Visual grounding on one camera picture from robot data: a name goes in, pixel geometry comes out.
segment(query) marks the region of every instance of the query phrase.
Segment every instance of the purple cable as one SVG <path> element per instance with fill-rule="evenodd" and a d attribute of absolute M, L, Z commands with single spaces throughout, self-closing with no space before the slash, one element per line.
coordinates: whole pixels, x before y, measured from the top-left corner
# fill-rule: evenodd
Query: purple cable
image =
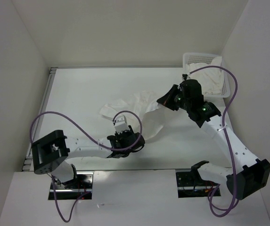
<path fill-rule="evenodd" d="M 232 98 L 230 99 L 229 103 L 227 104 L 224 112 L 223 112 L 223 116 L 222 116 L 222 127 L 224 128 L 225 126 L 225 117 L 226 117 L 226 113 L 227 113 L 227 110 L 229 109 L 232 101 L 234 100 L 235 98 L 235 95 L 237 94 L 237 79 L 236 77 L 231 73 L 231 71 L 227 70 L 226 68 L 223 68 L 223 67 L 220 67 L 220 66 L 205 66 L 205 67 L 201 67 L 201 68 L 198 68 L 192 72 L 190 72 L 189 74 L 192 74 L 194 72 L 197 72 L 197 71 L 200 71 L 200 70 L 203 70 L 203 69 L 206 69 L 206 68 L 219 68 L 223 71 L 226 71 L 228 72 L 231 77 L 233 78 L 234 80 L 234 83 L 235 83 L 235 90 L 234 90 L 234 93 L 232 95 Z M 236 178 L 236 166 L 235 166 L 235 161 L 234 161 L 234 156 L 233 156 L 233 152 L 232 152 L 232 147 L 231 147 L 231 143 L 230 143 L 230 139 L 229 139 L 229 136 L 228 136 L 228 133 L 226 131 L 226 129 L 224 128 L 224 134 L 225 134 L 225 137 L 226 137 L 226 140 L 227 140 L 227 144 L 228 144 L 228 148 L 229 148 L 229 152 L 230 152 L 230 156 L 231 156 L 231 165 L 232 165 L 232 171 L 233 171 L 233 196 L 232 196 L 232 201 L 229 205 L 229 207 L 227 209 L 221 209 L 221 208 L 218 208 L 216 206 L 214 206 L 212 204 L 212 199 L 213 199 L 213 196 L 215 194 L 215 192 L 219 189 L 219 186 L 220 185 L 217 185 L 216 188 L 214 190 L 212 190 L 211 194 L 210 194 L 210 197 L 208 197 L 208 200 L 209 200 L 209 206 L 210 206 L 210 210 L 211 212 L 216 216 L 216 217 L 224 217 L 226 216 L 228 213 L 230 213 L 230 211 L 235 208 L 238 204 L 238 200 L 237 202 L 235 203 L 235 200 L 236 200 L 236 194 L 237 194 L 237 178 Z M 225 211 L 224 213 L 222 214 L 217 214 L 214 212 L 213 208 L 216 208 L 217 210 L 222 210 L 222 211 Z"/>
<path fill-rule="evenodd" d="M 134 142 L 132 145 L 130 145 L 130 146 L 126 147 L 126 148 L 120 148 L 120 149 L 119 149 L 119 148 L 111 148 L 111 147 L 104 146 L 104 145 L 102 145 L 102 144 L 98 144 L 98 142 L 97 142 L 94 138 L 92 138 L 86 131 L 84 131 L 84 130 L 76 123 L 76 122 L 74 122 L 74 121 L 73 121 L 72 119 L 70 119 L 68 116 L 66 116 L 66 115 L 64 115 L 64 114 L 62 114 L 62 113 L 59 113 L 59 112 L 53 112 L 53 111 L 42 112 L 42 113 L 40 113 L 39 115 L 37 115 L 37 116 L 34 118 L 34 120 L 33 120 L 32 123 L 31 123 L 30 131 L 29 131 L 30 143 L 33 144 L 33 139 L 32 139 L 32 129 L 33 129 L 33 126 L 34 126 L 36 120 L 37 120 L 38 118 L 40 118 L 42 115 L 44 115 L 44 114 L 57 114 L 57 115 L 60 115 L 60 116 L 64 117 L 64 118 L 67 119 L 68 121 L 70 121 L 70 122 L 71 122 L 74 126 L 76 126 L 82 133 L 84 133 L 84 134 L 85 134 L 92 142 L 94 142 L 95 144 L 99 145 L 100 147 L 103 147 L 103 148 L 105 148 L 105 149 L 109 149 L 109 150 L 111 150 L 111 151 L 126 151 L 126 150 L 128 150 L 128 149 L 134 147 L 134 146 L 139 142 L 139 140 L 140 140 L 140 138 L 141 138 L 141 136 L 142 136 L 142 122 L 141 122 L 140 118 L 139 118 L 135 113 L 133 113 L 133 112 L 131 112 L 131 111 L 120 111 L 120 112 L 118 112 L 118 113 L 114 116 L 113 121 L 114 121 L 115 118 L 116 118 L 118 115 L 120 115 L 121 113 L 130 113 L 130 114 L 134 115 L 134 116 L 138 119 L 138 122 L 139 122 L 139 125 L 140 125 L 140 132 L 139 132 L 139 136 L 138 136 L 137 140 L 135 140 L 135 142 Z M 53 194 L 54 194 L 54 202 L 55 202 L 56 209 L 57 209 L 57 211 L 58 211 L 58 214 L 59 214 L 60 217 L 62 218 L 62 220 L 63 220 L 64 222 L 68 223 L 68 222 L 71 220 L 72 212 L 73 212 L 74 206 L 76 205 L 77 201 L 80 200 L 80 199 L 81 199 L 83 196 L 85 196 L 87 193 L 85 193 L 85 194 L 79 196 L 79 197 L 75 200 L 75 202 L 73 203 L 73 206 L 72 206 L 72 208 L 71 208 L 70 217 L 69 217 L 68 220 L 66 220 L 66 219 L 64 218 L 64 216 L 62 215 L 62 213 L 60 212 L 60 209 L 59 209 L 59 206 L 58 206 L 57 196 L 56 196 L 56 191 L 55 191 L 55 180 L 54 180 L 54 176 L 52 175 L 51 178 L 52 178 Z"/>
<path fill-rule="evenodd" d="M 140 132 L 139 132 L 139 136 L 138 136 L 137 140 L 136 140 L 132 145 L 130 145 L 130 146 L 128 146 L 128 147 L 125 147 L 125 148 L 111 148 L 111 147 L 107 147 L 107 146 L 104 146 L 104 145 L 102 145 L 102 144 L 99 144 L 93 137 L 91 137 L 86 131 L 84 131 L 84 130 L 76 123 L 76 122 L 74 122 L 74 121 L 73 121 L 72 119 L 70 119 L 68 116 L 66 116 L 66 115 L 64 115 L 64 114 L 62 114 L 62 113 L 59 113 L 59 112 L 53 112 L 53 111 L 42 112 L 42 113 L 40 113 L 39 115 L 37 115 L 37 116 L 34 118 L 34 120 L 33 120 L 32 123 L 31 123 L 30 130 L 29 130 L 30 143 L 33 144 L 33 139 L 32 139 L 32 129 L 33 129 L 33 126 L 34 126 L 36 120 L 37 120 L 38 118 L 40 118 L 41 116 L 43 116 L 44 114 L 57 114 L 57 115 L 60 115 L 60 116 L 64 117 L 64 118 L 67 119 L 68 121 L 70 121 L 70 122 L 71 122 L 74 126 L 76 126 L 82 133 L 84 133 L 84 134 L 85 134 L 85 135 L 86 135 L 93 143 L 99 145 L 100 147 L 103 147 L 103 148 L 108 149 L 108 150 L 111 150 L 111 151 L 126 151 L 126 150 L 128 150 L 128 149 L 134 147 L 134 146 L 139 142 L 139 140 L 140 140 L 140 138 L 141 138 L 141 136 L 142 136 L 142 122 L 141 122 L 140 118 L 139 118 L 135 113 L 133 113 L 133 112 L 131 112 L 131 111 L 126 111 L 126 110 L 125 110 L 125 111 L 120 111 L 120 112 L 118 112 L 118 113 L 114 116 L 113 121 L 114 121 L 115 118 L 116 118 L 119 114 L 121 114 L 121 113 L 130 113 L 130 114 L 134 115 L 134 116 L 137 118 L 137 120 L 138 120 L 138 122 L 139 122 L 139 125 L 140 125 Z"/>
<path fill-rule="evenodd" d="M 55 179 L 54 179 L 54 176 L 51 177 L 52 178 L 52 185 L 53 185 L 53 195 L 54 195 L 54 202 L 55 202 L 55 206 L 56 206 L 56 209 L 58 211 L 58 214 L 60 215 L 60 217 L 62 218 L 62 220 L 66 223 L 68 223 L 71 218 L 72 218 L 72 212 L 73 212 L 73 209 L 74 209 L 74 206 L 76 205 L 77 201 L 80 200 L 82 197 L 84 197 L 87 193 L 89 192 L 85 192 L 84 194 L 82 194 L 81 196 L 79 196 L 75 202 L 73 203 L 73 206 L 71 208 L 71 211 L 70 211 L 70 216 L 69 216 L 69 219 L 66 220 L 63 216 L 63 214 L 60 212 L 60 209 L 59 209 L 59 206 L 58 206 L 58 202 L 57 202 L 57 196 L 56 196 L 56 191 L 55 191 Z"/>

